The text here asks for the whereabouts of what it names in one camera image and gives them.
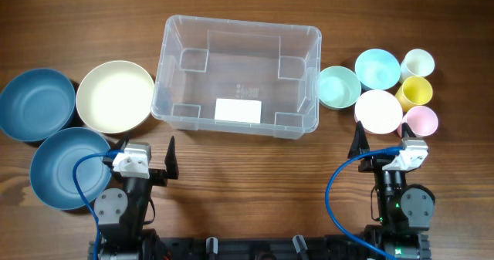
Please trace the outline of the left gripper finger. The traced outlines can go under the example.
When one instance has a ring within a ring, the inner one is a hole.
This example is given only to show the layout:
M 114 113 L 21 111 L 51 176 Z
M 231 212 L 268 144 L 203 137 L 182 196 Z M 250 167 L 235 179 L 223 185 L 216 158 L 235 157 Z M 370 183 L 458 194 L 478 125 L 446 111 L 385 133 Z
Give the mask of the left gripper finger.
M 174 136 L 172 136 L 170 139 L 167 148 L 167 153 L 164 159 L 164 164 L 166 167 L 167 179 L 177 180 L 179 177 L 179 170 L 178 170 L 178 160 L 176 158 Z
M 122 139 L 118 140 L 114 145 L 113 149 L 114 150 L 124 150 L 127 144 L 129 143 L 130 138 L 128 136 L 123 137 Z

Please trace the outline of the pink small bowl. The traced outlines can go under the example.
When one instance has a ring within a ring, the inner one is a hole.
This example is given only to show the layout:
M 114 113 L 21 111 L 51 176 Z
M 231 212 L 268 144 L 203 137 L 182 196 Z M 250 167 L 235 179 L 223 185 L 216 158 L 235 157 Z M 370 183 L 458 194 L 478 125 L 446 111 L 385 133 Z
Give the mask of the pink small bowl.
M 397 98 L 384 90 L 369 90 L 356 101 L 354 119 L 372 134 L 394 132 L 401 124 L 403 110 Z

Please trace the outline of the mint green small bowl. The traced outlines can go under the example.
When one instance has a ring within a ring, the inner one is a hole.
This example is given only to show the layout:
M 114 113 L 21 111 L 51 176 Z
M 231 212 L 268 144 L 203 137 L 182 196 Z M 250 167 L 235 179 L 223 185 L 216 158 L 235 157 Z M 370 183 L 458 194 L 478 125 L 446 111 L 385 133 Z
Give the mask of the mint green small bowl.
M 332 110 L 342 110 L 354 105 L 362 87 L 357 75 L 343 66 L 331 66 L 320 73 L 320 103 Z

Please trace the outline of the dark blue bowl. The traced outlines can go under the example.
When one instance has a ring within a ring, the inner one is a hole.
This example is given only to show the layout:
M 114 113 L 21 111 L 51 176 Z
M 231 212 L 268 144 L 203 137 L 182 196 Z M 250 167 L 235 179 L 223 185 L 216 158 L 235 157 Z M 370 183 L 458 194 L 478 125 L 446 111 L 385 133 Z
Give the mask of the dark blue bowl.
M 98 133 L 82 127 L 61 130 L 38 148 L 30 166 L 36 196 L 48 206 L 69 211 L 84 206 L 73 181 L 76 162 L 87 155 L 105 153 L 110 145 Z M 100 157 L 82 162 L 76 171 L 80 189 L 93 201 L 110 183 L 111 173 Z
M 31 69 L 1 93 L 1 131 L 14 140 L 43 141 L 73 121 L 76 91 L 63 73 Z

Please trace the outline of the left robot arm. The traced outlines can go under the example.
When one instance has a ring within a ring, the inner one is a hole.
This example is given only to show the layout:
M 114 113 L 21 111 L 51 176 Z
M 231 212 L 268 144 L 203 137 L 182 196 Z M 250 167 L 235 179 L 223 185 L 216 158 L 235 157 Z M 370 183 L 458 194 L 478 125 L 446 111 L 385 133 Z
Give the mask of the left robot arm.
M 171 138 L 164 158 L 164 169 L 149 167 L 151 146 L 131 143 L 127 137 L 103 155 L 103 163 L 122 184 L 102 191 L 94 201 L 96 241 L 90 243 L 89 259 L 172 259 L 172 252 L 159 239 L 146 219 L 154 207 L 151 190 L 178 179 L 175 139 Z

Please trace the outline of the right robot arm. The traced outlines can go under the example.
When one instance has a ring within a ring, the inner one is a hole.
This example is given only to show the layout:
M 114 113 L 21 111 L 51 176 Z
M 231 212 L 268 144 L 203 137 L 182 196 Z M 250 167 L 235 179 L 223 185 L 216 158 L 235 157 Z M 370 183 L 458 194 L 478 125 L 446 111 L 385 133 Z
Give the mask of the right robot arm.
M 396 259 L 430 259 L 425 232 L 435 213 L 435 196 L 420 184 L 408 184 L 406 174 L 418 169 L 428 156 L 428 145 L 407 123 L 398 152 L 368 155 L 371 151 L 363 124 L 356 125 L 349 158 L 363 156 L 358 170 L 374 175 L 379 225 L 364 229 L 364 240 Z

